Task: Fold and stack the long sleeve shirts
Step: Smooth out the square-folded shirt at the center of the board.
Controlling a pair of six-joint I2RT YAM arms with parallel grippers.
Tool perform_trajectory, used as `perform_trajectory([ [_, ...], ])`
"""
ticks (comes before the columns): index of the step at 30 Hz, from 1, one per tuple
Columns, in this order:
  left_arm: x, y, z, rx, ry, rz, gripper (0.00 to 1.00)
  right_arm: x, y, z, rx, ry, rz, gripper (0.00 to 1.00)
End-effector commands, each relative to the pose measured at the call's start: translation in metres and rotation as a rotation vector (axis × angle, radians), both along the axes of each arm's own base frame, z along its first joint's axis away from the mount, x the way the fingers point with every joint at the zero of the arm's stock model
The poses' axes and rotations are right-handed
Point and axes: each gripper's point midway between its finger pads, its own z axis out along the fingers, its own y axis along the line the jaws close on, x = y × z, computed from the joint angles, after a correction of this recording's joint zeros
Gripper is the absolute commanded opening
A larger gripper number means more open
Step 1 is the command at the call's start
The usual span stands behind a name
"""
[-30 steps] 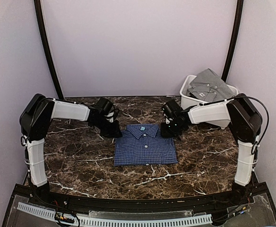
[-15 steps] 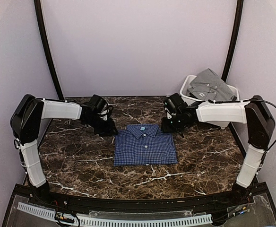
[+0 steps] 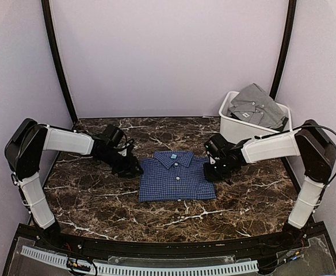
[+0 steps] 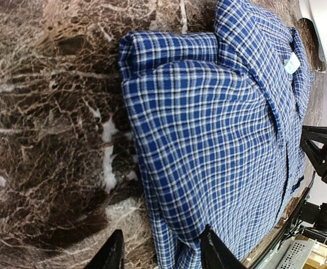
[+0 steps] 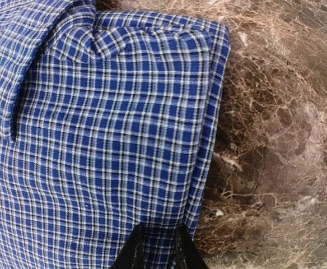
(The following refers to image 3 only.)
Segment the blue checked long sleeve shirt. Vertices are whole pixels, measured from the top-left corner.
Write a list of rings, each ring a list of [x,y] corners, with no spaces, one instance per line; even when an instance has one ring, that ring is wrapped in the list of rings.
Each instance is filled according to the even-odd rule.
[[[215,186],[206,180],[205,156],[192,151],[158,151],[140,165],[139,201],[212,200]]]

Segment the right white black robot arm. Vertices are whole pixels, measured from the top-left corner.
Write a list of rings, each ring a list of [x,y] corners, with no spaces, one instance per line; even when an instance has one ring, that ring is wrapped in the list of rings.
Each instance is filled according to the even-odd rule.
[[[243,139],[236,144],[217,133],[204,144],[209,157],[204,164],[205,178],[209,182],[225,181],[248,164],[289,156],[301,157],[304,181],[288,217],[287,225],[291,227],[277,238],[277,244],[288,250],[299,241],[297,229],[306,225],[336,176],[336,145],[328,133],[333,133],[333,130],[314,120],[307,120],[293,130]]]

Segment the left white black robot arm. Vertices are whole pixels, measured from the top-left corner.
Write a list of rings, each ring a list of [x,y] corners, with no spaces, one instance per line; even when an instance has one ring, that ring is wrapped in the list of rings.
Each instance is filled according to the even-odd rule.
[[[24,206],[34,224],[44,230],[42,240],[53,251],[65,246],[65,238],[55,229],[59,224],[47,202],[40,181],[40,161],[44,151],[58,151],[91,156],[106,163],[112,174],[120,178],[134,178],[143,169],[132,153],[134,140],[120,145],[125,133],[108,125],[102,133],[92,135],[40,124],[26,118],[5,147],[5,158],[12,171],[13,184],[18,186]]]

